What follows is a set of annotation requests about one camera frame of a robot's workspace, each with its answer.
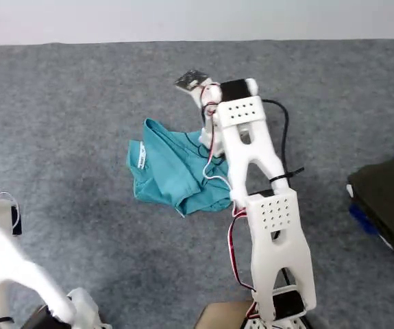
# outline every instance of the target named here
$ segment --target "blue object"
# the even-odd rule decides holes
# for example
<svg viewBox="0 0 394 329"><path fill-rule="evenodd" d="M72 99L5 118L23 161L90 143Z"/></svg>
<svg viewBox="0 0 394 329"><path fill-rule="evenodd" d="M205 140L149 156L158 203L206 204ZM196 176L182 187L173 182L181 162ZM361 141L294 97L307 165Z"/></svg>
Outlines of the blue object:
<svg viewBox="0 0 394 329"><path fill-rule="evenodd" d="M230 205L230 191L221 180L207 180L207 149L199 132L170 132L153 119L143 124L143 141L130 141L127 166L134 176L134 196L174 207L181 215L219 211ZM208 176L227 176L227 161L214 158Z"/></svg>
<svg viewBox="0 0 394 329"><path fill-rule="evenodd" d="M367 234L378 234L376 227L370 222L366 214L356 204L351 204L349 212L354 219L361 225L364 232Z"/></svg>

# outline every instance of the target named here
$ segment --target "clothing label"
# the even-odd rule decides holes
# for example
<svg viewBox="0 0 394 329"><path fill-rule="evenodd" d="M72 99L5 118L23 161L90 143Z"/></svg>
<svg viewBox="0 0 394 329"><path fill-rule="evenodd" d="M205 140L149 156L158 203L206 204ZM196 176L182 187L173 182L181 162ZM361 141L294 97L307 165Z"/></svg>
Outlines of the clothing label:
<svg viewBox="0 0 394 329"><path fill-rule="evenodd" d="M140 149L139 149L139 160L137 162L137 167L139 169L145 168L145 159L147 158L147 152L145 151L145 146L143 142L140 142Z"/></svg>

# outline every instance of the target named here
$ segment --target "white robotic arm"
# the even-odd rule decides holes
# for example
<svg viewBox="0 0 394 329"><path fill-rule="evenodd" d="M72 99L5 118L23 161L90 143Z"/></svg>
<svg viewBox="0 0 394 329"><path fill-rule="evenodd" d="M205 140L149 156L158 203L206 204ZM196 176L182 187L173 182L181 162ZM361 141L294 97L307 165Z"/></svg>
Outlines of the white robotic arm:
<svg viewBox="0 0 394 329"><path fill-rule="evenodd" d="M6 296L10 282L36 291L47 305L34 315L40 319L33 316L24 329L111 329L101 323L98 307L85 290L76 289L66 296L51 276L26 256L11 235L11 206L10 202L0 200L0 319L5 318L0 322L0 329L13 328Z"/></svg>
<svg viewBox="0 0 394 329"><path fill-rule="evenodd" d="M189 86L192 81L197 81L195 86L186 88L185 82ZM316 306L310 250L300 225L297 193L289 187L274 151L256 81L215 84L206 75L190 71L176 86L190 93L201 108L204 127L200 142L207 148L212 146L216 156L225 154L230 198L240 209L235 211L247 214L253 243L252 296L260 320L268 328L273 324L300 328L293 325L301 323L296 319ZM249 135L250 143L241 140L243 134ZM250 163L258 165L266 179L272 181L271 195L267 195L268 191L248 194L245 181ZM295 284L275 289L282 269L290 270ZM246 328L253 328L253 323L256 320Z"/></svg>

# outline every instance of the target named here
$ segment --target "gray carpet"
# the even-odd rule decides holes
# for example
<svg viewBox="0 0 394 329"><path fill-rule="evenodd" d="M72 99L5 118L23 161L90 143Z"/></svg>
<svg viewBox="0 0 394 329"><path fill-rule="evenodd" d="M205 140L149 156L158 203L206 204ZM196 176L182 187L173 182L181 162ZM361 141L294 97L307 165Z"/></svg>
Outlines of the gray carpet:
<svg viewBox="0 0 394 329"><path fill-rule="evenodd" d="M191 328L211 302L241 300L228 211L185 219L133 198L125 167L144 118L198 130L173 87L189 68L254 77L291 111L288 165L317 287L317 328L394 328L394 254L348 215L345 179L394 154L394 40L153 42L0 47L0 186L23 207L21 245L69 291L83 286L116 328ZM268 109L280 150L282 114ZM257 171L248 187L265 187ZM241 275L251 242L239 223ZM19 323L39 302L13 289Z"/></svg>

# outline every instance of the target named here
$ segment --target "white wire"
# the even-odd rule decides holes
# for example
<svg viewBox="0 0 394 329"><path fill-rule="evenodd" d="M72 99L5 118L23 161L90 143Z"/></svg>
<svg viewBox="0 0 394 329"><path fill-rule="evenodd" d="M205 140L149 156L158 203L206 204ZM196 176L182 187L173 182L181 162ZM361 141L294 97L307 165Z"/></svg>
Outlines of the white wire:
<svg viewBox="0 0 394 329"><path fill-rule="evenodd" d="M16 206L16 211L17 211L17 218L16 221L14 222L14 225L12 226L12 229L15 229L15 227L20 223L20 206L15 197L12 196L11 193L7 191L0 191L0 196L1 195L6 195L10 198L10 201L13 202Z"/></svg>
<svg viewBox="0 0 394 329"><path fill-rule="evenodd" d="M213 145L214 145L214 139L215 139L215 130L213 129L213 127L214 127L213 126L214 125L213 117L211 116L210 119L212 120L212 141L210 141L210 144L212 145L212 148L211 148L210 153L209 153L208 161L207 161L206 165L203 168L203 177L205 179L207 179L207 180L214 180L214 179L222 180L223 182L225 182L225 184L229 188L229 191L231 191L232 190L232 186L230 185L229 181L225 177L220 176L220 175L207 176L207 174L206 174L206 169L209 167L209 164L212 162ZM232 217L235 217L236 215L239 215L241 213L241 211L243 211L243 210L240 210L240 211L236 212L236 202L235 202L235 200L233 200Z"/></svg>

